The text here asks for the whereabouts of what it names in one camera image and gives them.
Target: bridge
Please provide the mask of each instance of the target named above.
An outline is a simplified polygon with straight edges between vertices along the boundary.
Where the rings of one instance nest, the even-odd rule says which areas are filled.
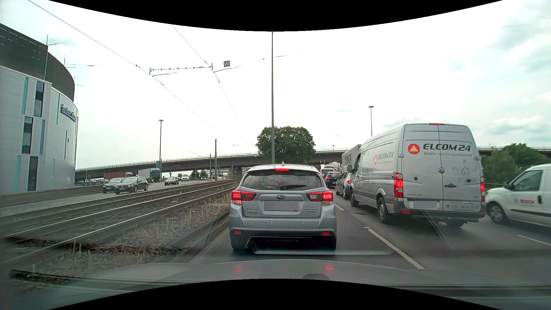
[[[503,147],[478,147],[480,155],[490,155],[494,150],[501,150]],[[538,152],[545,154],[551,158],[551,147],[532,147]],[[320,163],[340,162],[341,155],[349,149],[318,149],[312,156],[312,165]],[[252,167],[255,165],[267,164],[269,161],[264,159],[264,156],[258,153],[243,153],[218,155],[218,167],[223,169],[231,168],[237,170],[236,175],[241,175],[241,168]],[[102,178],[105,173],[112,172],[133,172],[138,173],[138,170],[155,168],[157,161],[137,162],[127,164],[105,165],[99,167],[79,168],[75,170],[75,180],[84,180],[86,175],[90,178]],[[184,171],[184,170],[208,170],[209,166],[214,169],[214,157],[187,157],[163,160],[163,172],[169,171]]]

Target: road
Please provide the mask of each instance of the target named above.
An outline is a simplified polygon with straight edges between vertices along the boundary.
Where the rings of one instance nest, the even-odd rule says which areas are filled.
[[[199,184],[199,183],[205,183],[210,181],[189,181],[189,182],[180,182],[179,185],[169,185],[170,187],[176,187],[176,186],[186,186],[186,185],[193,185],[193,184]],[[164,185],[164,182],[159,183],[149,183],[148,190],[156,190],[156,189],[163,189],[166,188]],[[55,199],[55,200],[49,200],[49,201],[42,201],[42,202],[35,202],[32,204],[25,204],[25,205],[18,205],[18,206],[11,206],[11,207],[4,207],[2,208],[2,214],[18,214],[21,212],[28,212],[32,210],[39,210],[39,209],[47,209],[51,207],[57,207],[62,205],[68,205],[68,204],[74,204],[76,202],[83,202],[83,201],[90,201],[90,200],[96,200],[96,199],[102,199],[110,196],[114,196],[115,193],[96,193],[96,194],[88,194],[88,195],[82,195],[82,196],[76,196],[76,197],[68,197],[68,198],[61,198],[61,199]]]
[[[267,255],[233,251],[227,227],[189,262],[309,258],[350,261],[400,269],[447,269],[481,272],[532,284],[551,285],[551,229],[524,223],[494,224],[487,216],[459,229],[430,221],[410,220],[384,225],[376,210],[352,207],[335,195],[337,251],[335,256]],[[344,255],[354,251],[372,255]]]

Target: brake light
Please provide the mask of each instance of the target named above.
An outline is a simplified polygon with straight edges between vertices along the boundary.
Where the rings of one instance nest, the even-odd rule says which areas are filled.
[[[480,177],[480,197],[481,202],[486,201],[486,185],[484,185],[484,177]]]
[[[255,198],[256,193],[249,191],[234,190],[231,192],[231,203],[241,205],[243,201],[251,201]]]
[[[332,191],[318,191],[315,193],[306,194],[310,201],[321,201],[322,206],[328,206],[333,203]]]
[[[394,197],[404,197],[404,181],[401,173],[394,173]]]

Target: building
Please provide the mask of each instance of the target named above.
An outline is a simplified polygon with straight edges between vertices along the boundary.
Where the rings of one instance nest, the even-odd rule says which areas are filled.
[[[74,186],[74,86],[45,44],[0,24],[0,194]]]

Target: building sign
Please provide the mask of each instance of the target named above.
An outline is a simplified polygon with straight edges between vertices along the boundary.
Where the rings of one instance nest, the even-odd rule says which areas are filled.
[[[69,109],[65,108],[64,106],[61,106],[61,111],[60,111],[60,112],[61,112],[62,114],[67,115],[67,116],[68,116],[70,119],[72,119],[74,122],[77,121],[77,116],[76,116],[73,112],[69,111]]]

